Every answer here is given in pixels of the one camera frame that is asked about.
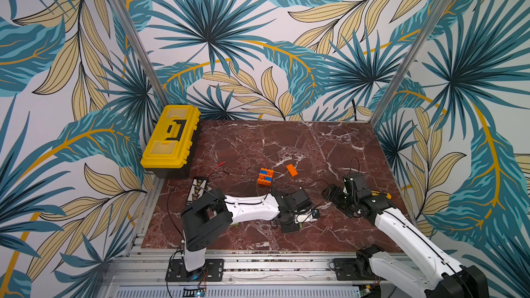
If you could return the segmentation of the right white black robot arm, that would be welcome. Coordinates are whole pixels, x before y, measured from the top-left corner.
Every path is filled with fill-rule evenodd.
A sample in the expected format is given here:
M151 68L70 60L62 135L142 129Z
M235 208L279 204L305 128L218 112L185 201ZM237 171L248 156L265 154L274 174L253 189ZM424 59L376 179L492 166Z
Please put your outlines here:
M356 252L353 259L334 259L332 267L339 280L349 275L360 280L390 281L410 297L488 297L485 274L475 266L464 266L422 234L384 193L368 188L361 173L343 178L344 186L330 184L323 191L349 218L363 218L392 239L415 264L411 268L380 246Z

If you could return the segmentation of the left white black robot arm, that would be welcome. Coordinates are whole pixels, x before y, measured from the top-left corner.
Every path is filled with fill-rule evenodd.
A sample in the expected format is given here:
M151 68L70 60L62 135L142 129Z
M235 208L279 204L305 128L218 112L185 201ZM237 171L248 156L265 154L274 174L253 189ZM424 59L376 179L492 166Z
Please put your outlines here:
M206 250L229 226L243 222L278 222L283 233L300 229L320 218L306 190L293 193L270 190L257 197L233 197L220 189L206 191L181 213L186 275L196 278L204 270Z

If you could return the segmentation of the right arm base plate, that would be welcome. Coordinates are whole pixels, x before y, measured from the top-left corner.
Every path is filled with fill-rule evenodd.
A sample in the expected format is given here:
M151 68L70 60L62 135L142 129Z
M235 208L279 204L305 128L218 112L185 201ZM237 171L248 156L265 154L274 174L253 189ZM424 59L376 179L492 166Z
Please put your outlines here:
M384 278L377 276L371 269L369 262L357 258L335 258L328 263L328 267L335 272L338 281L380 281Z

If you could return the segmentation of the orange lego brick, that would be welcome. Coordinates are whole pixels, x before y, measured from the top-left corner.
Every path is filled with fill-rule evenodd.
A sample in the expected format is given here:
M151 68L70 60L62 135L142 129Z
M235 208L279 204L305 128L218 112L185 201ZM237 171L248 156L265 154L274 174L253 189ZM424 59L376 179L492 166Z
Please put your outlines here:
M272 179L270 177L260 178L258 179L258 184L262 186L271 186Z
M296 170L295 166L293 164L288 164L286 166L287 168L287 171L288 173L292 176L292 177L296 177L299 175L298 171Z
M268 175L268 176L273 176L274 175L274 171L270 170L270 169L267 169L267 168L261 168L259 173L261 175Z

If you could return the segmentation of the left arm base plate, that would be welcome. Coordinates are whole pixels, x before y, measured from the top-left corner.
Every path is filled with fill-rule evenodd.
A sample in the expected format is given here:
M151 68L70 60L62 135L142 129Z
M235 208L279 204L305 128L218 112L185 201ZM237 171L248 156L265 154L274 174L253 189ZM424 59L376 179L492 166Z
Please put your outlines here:
M171 259L168 264L165 281L168 283L191 283L199 281L221 282L224 274L223 259L207 259L205 265L188 272L183 259Z

